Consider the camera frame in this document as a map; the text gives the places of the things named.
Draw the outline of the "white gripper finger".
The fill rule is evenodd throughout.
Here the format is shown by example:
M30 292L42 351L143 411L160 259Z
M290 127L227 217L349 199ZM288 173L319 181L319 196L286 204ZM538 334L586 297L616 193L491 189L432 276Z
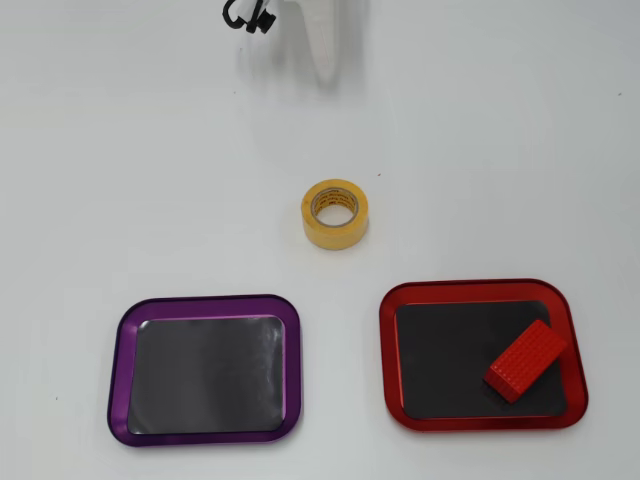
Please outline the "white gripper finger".
M317 1L279 1L283 63L299 82L325 83L325 32Z
M333 84L341 68L344 39L349 30L347 1L307 2L307 39L315 76L322 86Z

